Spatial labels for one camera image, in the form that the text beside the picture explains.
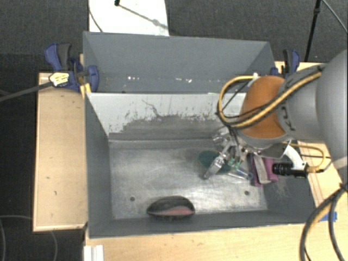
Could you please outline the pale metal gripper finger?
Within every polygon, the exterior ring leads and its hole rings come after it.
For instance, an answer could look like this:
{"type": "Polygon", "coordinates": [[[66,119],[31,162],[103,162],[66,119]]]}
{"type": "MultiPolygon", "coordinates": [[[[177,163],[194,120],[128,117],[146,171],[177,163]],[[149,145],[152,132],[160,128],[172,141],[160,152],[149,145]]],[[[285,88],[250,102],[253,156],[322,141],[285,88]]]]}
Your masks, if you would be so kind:
{"type": "Polygon", "coordinates": [[[210,179],[214,175],[216,175],[222,167],[225,165],[225,162],[223,160],[216,160],[212,162],[210,167],[207,170],[207,179],[210,179]]]}
{"type": "Polygon", "coordinates": [[[220,171],[220,169],[221,169],[221,158],[216,157],[214,161],[211,163],[211,165],[209,166],[208,170],[203,175],[203,178],[209,179],[213,177],[220,171]]]}

